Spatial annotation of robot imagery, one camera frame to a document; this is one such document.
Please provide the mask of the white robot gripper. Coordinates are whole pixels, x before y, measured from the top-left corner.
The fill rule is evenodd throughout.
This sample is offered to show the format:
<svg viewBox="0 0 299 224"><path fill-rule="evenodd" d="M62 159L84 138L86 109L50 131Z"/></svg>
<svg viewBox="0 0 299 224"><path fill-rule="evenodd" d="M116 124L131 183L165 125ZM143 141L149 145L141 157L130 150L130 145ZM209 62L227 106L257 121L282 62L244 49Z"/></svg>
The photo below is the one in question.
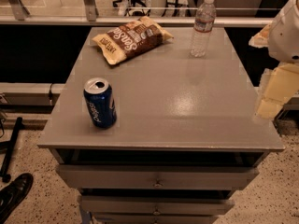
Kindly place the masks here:
<svg viewBox="0 0 299 224"><path fill-rule="evenodd" d="M265 69L258 89L255 115L273 119L299 91L299 8L289 0L265 27L249 40L254 48L267 48L269 55L284 63Z"/></svg>

